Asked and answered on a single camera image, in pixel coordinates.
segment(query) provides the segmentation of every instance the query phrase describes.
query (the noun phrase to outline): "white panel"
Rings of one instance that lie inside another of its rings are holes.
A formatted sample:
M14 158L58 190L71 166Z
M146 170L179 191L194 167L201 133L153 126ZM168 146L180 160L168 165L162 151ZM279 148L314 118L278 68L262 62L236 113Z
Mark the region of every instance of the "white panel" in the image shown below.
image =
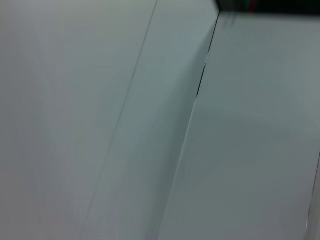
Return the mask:
M159 0L86 225L86 240L154 240L217 18L211 0Z
M37 211L22 217L27 196L11 197L25 239L79 237L155 2L1 1L0 112Z
M160 240L303 239L319 42L319 20L220 15Z

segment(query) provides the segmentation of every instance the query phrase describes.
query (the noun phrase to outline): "white surface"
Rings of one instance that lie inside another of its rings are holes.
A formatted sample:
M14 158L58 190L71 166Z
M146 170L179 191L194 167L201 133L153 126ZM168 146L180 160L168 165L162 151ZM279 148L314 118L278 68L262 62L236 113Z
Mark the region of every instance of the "white surface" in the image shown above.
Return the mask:
M220 15L160 240L302 240L320 152L320 21Z
M155 2L0 2L0 239L78 239Z
M158 0L83 239L157 238L216 18Z

